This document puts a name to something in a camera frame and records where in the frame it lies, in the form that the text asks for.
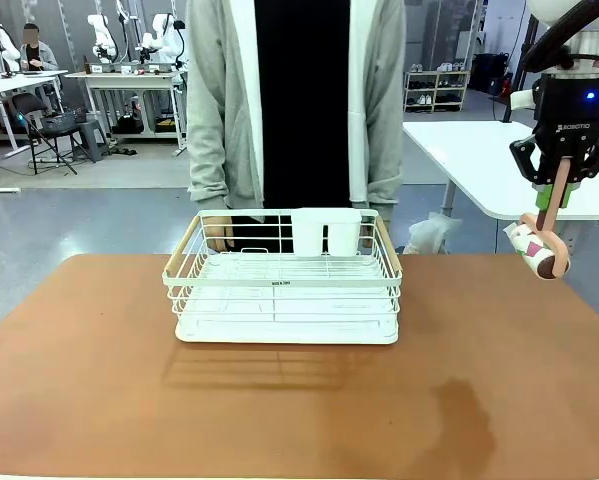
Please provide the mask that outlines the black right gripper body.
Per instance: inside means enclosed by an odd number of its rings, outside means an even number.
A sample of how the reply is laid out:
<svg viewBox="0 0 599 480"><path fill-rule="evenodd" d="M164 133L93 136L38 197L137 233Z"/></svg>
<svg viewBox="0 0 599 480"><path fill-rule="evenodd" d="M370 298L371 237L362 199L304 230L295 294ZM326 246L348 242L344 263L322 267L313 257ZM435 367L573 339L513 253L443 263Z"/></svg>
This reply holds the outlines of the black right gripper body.
<svg viewBox="0 0 599 480"><path fill-rule="evenodd" d="M547 173L554 174L580 143L591 146L599 138L599 78L542 75L535 119L536 144L546 156Z"/></svg>

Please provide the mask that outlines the person's left hand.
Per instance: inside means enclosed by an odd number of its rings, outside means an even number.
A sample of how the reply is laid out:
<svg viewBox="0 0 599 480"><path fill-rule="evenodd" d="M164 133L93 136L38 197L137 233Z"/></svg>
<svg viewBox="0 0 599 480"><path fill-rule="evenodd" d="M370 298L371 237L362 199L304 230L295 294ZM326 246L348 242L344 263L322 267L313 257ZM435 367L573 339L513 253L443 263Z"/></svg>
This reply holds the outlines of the person's left hand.
<svg viewBox="0 0 599 480"><path fill-rule="evenodd" d="M361 244L366 249L373 249L380 240L380 234L377 231L376 223L371 219L365 219L360 230Z"/></svg>

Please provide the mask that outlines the person's right hand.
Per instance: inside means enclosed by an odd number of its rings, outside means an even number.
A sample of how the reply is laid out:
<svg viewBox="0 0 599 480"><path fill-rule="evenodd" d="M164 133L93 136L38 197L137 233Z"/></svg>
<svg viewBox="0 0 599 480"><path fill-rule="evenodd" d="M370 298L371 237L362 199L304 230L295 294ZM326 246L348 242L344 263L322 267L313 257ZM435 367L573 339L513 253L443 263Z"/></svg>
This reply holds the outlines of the person's right hand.
<svg viewBox="0 0 599 480"><path fill-rule="evenodd" d="M205 220L207 246L217 252L230 252L235 248L233 222L229 216L213 216Z"/></svg>

